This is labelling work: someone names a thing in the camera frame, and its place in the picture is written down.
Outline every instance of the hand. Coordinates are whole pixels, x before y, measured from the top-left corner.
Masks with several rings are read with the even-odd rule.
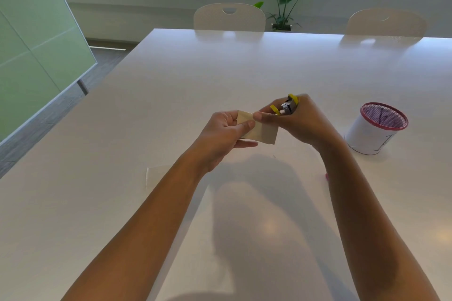
[[[240,139],[256,125],[252,120],[237,124],[237,111],[216,112],[186,151],[204,172],[212,171],[236,147],[255,147],[257,142]]]
[[[324,144],[331,144],[331,141],[343,140],[308,94],[301,94],[297,97],[297,109],[291,115],[275,115],[270,108],[270,105],[273,104],[281,110],[281,105],[287,100],[286,97],[276,99],[263,107],[253,114],[253,118],[264,124],[282,127],[295,138],[311,144],[317,150]]]

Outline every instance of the person's left hand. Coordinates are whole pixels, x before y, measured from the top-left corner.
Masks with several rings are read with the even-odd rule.
[[[252,120],[237,124],[237,111],[216,112],[199,137],[186,151],[205,172],[212,171],[236,147],[255,147],[258,143],[240,139],[256,123]]]

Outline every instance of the chair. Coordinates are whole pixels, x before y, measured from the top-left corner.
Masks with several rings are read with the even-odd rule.
[[[427,22],[421,16],[404,10],[372,8],[353,14],[346,35],[423,37]]]
[[[263,32],[265,14],[248,4],[232,2],[209,4],[196,10],[194,29]]]

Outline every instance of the red rim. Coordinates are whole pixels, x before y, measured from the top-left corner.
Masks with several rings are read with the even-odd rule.
[[[405,126],[404,126],[404,127],[389,127],[389,126],[384,126],[384,125],[381,125],[381,124],[379,124],[379,123],[373,121],[373,120],[370,119],[370,118],[364,113],[364,111],[363,111],[364,106],[367,106],[367,105],[380,105],[380,106],[385,106],[385,107],[387,107],[388,109],[391,109],[391,110],[393,110],[393,111],[396,111],[396,112],[398,113],[398,115],[401,116],[401,117],[406,121]],[[363,118],[364,118],[365,120],[367,120],[370,124],[372,124],[373,126],[382,128],[383,130],[400,131],[400,130],[403,130],[404,128],[406,128],[406,127],[408,126],[408,118],[406,117],[406,115],[404,115],[404,114],[403,114],[401,111],[399,111],[398,109],[396,109],[396,108],[394,108],[394,107],[392,107],[392,106],[390,106],[390,105],[387,105],[387,104],[382,104],[381,102],[368,102],[368,103],[365,103],[363,106],[361,106],[360,112],[361,112],[361,115],[363,116]]]

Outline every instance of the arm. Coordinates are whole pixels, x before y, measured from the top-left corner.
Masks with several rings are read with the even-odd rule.
[[[254,122],[237,111],[215,113],[132,218],[77,278],[64,301],[146,300],[200,179],[235,147]]]
[[[292,115],[269,106],[254,119],[285,128],[319,151],[348,266],[361,301],[439,300],[432,285],[381,208],[347,143],[307,95]],[[272,104],[281,105],[284,99]]]

